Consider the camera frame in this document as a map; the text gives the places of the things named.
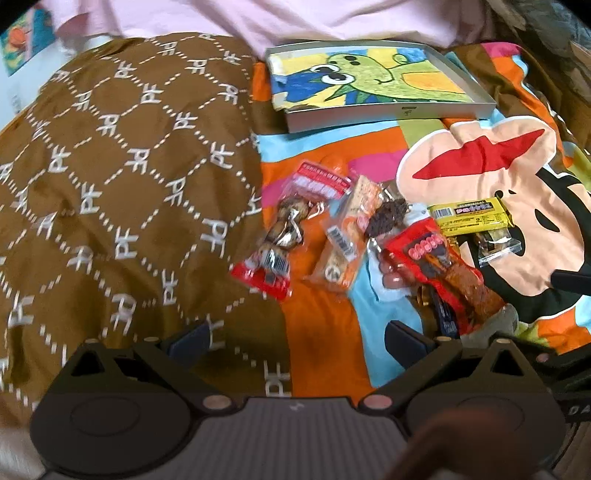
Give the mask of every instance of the black circular disc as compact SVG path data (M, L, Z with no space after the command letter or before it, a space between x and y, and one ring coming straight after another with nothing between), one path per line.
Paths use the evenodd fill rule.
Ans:
M566 426L564 416L545 392L501 391L495 385L457 380L431 387L413 398L406 411L411 435L430 417L448 408L485 407L505 417L528 442L534 458L545 465L559 451Z
M31 422L31 440L53 469L125 476L158 463L183 441L189 408L172 392L51 393Z

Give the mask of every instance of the green dinosaur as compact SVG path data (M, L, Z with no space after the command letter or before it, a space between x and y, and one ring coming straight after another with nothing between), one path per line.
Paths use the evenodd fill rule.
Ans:
M339 71L329 73L327 77L337 82L348 81L348 83L342 85L327 100L357 90L359 92L357 103L363 103L370 95L375 95L380 102L392 102L396 100L471 101L470 97L465 93L421 90L404 81L403 75L407 73L441 73L430 61L423 60L409 63L408 59L401 54L394 55L393 59L397 65L387 69L378 61L364 55L338 53L330 56L327 63L337 66Z

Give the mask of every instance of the round metal bolt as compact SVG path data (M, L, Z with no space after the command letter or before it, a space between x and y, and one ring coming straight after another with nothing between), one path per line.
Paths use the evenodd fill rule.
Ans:
M386 395L370 395L363 401L367 408L372 410L386 410L392 406L392 399Z
M232 399L225 395L209 395L203 399L203 406L208 410L224 410L232 405Z
M549 353L541 353L537 357L535 357L535 361L541 364L547 362L548 360L550 360Z

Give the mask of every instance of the pink sheet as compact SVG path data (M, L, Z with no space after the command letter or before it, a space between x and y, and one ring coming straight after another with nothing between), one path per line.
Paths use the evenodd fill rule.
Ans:
M492 35L482 0L44 0L58 35L243 38L262 57L294 39L396 38L447 48Z

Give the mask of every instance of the colorful picture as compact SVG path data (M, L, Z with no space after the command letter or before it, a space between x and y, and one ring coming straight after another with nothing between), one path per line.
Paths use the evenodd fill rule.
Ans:
M16 72L55 39L50 14L42 8L31 8L0 34L8 75Z
M348 49L291 58L280 53L271 55L269 63L277 110L303 105L472 102L420 48Z

